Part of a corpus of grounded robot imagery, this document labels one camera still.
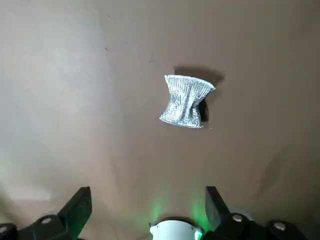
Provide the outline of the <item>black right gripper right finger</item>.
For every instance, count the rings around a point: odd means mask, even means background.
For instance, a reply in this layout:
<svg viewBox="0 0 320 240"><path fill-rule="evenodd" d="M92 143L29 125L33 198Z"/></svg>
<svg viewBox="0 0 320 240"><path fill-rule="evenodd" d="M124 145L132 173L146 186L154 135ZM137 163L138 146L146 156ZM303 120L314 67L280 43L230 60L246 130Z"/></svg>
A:
<svg viewBox="0 0 320 240"><path fill-rule="evenodd" d="M271 220L261 225L244 214L231 212L217 188L205 187L205 213L210 230L204 240L305 240L306 236L292 223Z"/></svg>

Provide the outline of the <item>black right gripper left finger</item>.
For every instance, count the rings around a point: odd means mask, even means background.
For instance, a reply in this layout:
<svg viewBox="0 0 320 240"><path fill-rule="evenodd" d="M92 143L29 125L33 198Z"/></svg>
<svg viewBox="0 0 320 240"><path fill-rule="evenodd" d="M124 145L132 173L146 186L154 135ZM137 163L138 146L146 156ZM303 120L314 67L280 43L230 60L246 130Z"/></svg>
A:
<svg viewBox="0 0 320 240"><path fill-rule="evenodd" d="M77 240L92 214L92 194L84 186L69 199L57 214L44 215L19 229L13 223L0 225L2 240Z"/></svg>

